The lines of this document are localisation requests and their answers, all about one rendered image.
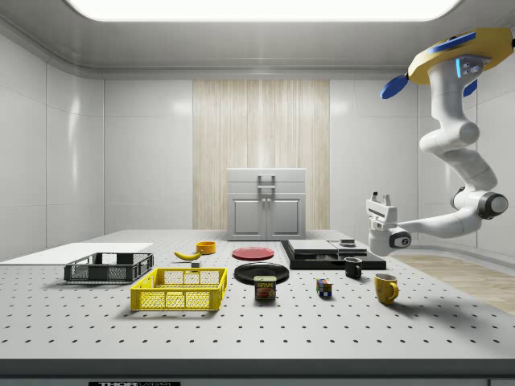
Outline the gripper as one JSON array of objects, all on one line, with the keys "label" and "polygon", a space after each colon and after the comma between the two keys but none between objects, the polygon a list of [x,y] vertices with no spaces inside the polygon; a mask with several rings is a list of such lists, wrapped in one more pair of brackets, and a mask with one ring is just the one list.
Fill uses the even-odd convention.
[{"label": "gripper", "polygon": [[397,227],[398,209],[391,204],[389,195],[384,195],[380,201],[378,193],[373,192],[372,197],[366,200],[366,211],[371,231],[385,231]]}]

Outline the yellow mug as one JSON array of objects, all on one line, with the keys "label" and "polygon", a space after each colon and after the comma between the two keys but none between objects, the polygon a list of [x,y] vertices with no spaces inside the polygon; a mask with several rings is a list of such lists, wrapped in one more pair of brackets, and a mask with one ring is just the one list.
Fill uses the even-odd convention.
[{"label": "yellow mug", "polygon": [[387,273],[376,273],[374,285],[377,299],[382,304],[391,305],[399,295],[398,280]]}]

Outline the white cabinet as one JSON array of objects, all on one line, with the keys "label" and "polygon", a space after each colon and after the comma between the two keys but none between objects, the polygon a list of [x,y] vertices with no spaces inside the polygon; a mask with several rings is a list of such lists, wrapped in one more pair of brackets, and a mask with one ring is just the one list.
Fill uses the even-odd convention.
[{"label": "white cabinet", "polygon": [[228,168],[228,239],[303,239],[305,175],[304,168]]}]

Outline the red plate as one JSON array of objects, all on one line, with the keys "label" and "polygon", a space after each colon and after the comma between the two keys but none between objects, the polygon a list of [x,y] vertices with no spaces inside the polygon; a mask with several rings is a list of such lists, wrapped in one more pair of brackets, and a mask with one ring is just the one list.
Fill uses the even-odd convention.
[{"label": "red plate", "polygon": [[232,256],[241,261],[264,261],[274,256],[274,251],[264,247],[244,247],[233,250]]}]

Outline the flat-sided can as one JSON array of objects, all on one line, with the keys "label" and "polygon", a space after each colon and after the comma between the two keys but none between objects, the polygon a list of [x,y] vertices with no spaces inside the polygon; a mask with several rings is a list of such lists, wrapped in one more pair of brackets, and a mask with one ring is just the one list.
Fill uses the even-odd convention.
[{"label": "flat-sided can", "polygon": [[275,276],[255,276],[253,278],[255,299],[256,300],[274,300],[276,294],[276,282]]}]

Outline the black plate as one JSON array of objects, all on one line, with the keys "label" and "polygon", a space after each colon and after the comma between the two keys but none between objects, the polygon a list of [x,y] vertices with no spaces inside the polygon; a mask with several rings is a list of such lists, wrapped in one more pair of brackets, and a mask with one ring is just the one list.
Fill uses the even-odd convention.
[{"label": "black plate", "polygon": [[245,284],[252,285],[256,276],[275,276],[277,283],[284,282],[289,277],[289,270],[274,263],[254,262],[239,265],[234,269],[234,277]]}]

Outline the yellow basket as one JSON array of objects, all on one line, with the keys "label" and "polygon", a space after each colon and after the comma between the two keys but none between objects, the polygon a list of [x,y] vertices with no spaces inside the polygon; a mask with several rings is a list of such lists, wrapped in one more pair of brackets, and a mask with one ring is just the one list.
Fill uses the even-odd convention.
[{"label": "yellow basket", "polygon": [[219,310],[226,268],[157,268],[130,288],[132,310]]}]

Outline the dark grey basket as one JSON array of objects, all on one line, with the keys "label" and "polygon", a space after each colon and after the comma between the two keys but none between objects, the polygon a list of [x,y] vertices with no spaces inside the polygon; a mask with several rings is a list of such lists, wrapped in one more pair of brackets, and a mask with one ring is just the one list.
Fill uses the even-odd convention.
[{"label": "dark grey basket", "polygon": [[152,253],[93,253],[64,266],[64,280],[133,282],[152,269]]}]

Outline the white board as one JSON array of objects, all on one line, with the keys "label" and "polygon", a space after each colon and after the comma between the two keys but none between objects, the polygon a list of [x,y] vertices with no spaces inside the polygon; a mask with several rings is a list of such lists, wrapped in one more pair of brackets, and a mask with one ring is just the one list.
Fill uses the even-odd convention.
[{"label": "white board", "polygon": [[136,253],[152,243],[71,243],[23,257],[0,262],[0,265],[66,265],[93,253]]}]

